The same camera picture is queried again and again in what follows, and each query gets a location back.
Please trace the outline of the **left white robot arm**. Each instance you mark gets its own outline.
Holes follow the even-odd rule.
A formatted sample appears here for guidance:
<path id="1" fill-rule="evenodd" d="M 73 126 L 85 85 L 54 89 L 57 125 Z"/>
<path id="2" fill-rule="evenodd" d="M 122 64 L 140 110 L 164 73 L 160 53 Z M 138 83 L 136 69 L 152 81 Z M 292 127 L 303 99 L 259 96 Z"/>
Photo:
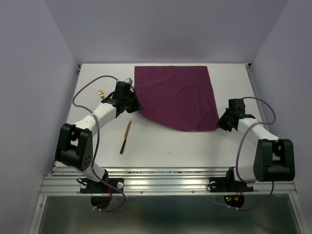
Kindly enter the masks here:
<path id="1" fill-rule="evenodd" d="M 142 109 L 132 84 L 131 78 L 117 81 L 115 90 L 95 110 L 60 129 L 55 161 L 81 172 L 97 192 L 104 192 L 109 181 L 107 171 L 95 163 L 93 137 L 99 137 L 100 129 L 123 112 L 130 114 Z"/>

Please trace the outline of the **purple cloth napkin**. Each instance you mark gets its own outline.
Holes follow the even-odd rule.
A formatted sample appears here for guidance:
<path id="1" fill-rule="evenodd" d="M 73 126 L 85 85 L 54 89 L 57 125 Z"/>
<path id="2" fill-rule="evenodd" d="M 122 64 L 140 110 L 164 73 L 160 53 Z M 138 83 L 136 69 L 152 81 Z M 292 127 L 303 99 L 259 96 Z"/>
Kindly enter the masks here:
<path id="1" fill-rule="evenodd" d="M 135 66 L 140 114 L 184 132 L 211 132 L 219 120 L 207 66 Z"/>

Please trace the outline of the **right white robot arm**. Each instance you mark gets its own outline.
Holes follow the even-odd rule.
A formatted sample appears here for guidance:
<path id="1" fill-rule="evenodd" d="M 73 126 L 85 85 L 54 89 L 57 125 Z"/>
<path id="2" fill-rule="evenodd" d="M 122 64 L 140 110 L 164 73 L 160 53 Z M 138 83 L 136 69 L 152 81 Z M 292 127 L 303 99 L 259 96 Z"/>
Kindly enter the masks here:
<path id="1" fill-rule="evenodd" d="M 271 122 L 259 122 L 255 116 L 246 113 L 246 99 L 254 99 L 264 103 L 272 112 Z M 276 114 L 265 101 L 256 97 L 233 98 L 228 100 L 228 108 L 218 121 L 218 127 L 225 131 L 233 129 L 242 133 L 235 166 L 230 168 L 232 174 L 224 178 L 224 184 L 229 190 L 236 190 L 245 184 L 255 182 L 287 182 L 295 178 L 294 148 L 289 139 L 282 139 L 269 132 L 265 125 L 273 125 Z M 255 147 L 252 162 L 247 165 L 239 163 L 241 150 L 245 140 Z"/>

